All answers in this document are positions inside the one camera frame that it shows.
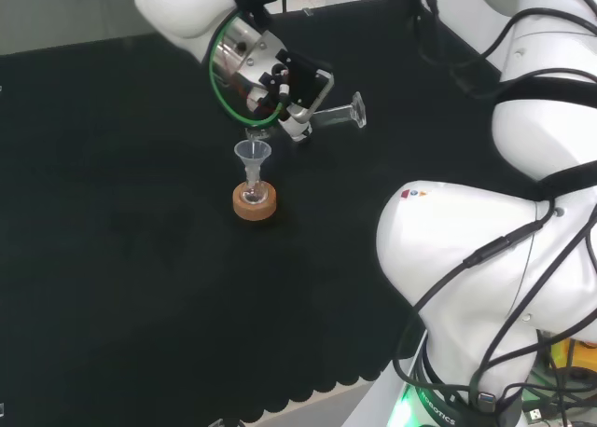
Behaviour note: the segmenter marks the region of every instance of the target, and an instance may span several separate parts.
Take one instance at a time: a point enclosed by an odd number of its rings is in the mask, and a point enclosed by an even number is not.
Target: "black mat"
[[[185,52],[151,35],[0,59],[0,424],[202,427],[375,379],[409,310],[375,254],[390,196],[427,179],[535,197],[491,103],[419,59],[395,0],[275,31],[334,64],[326,106],[361,91],[368,127],[274,139],[261,227],[231,210],[239,130]]]

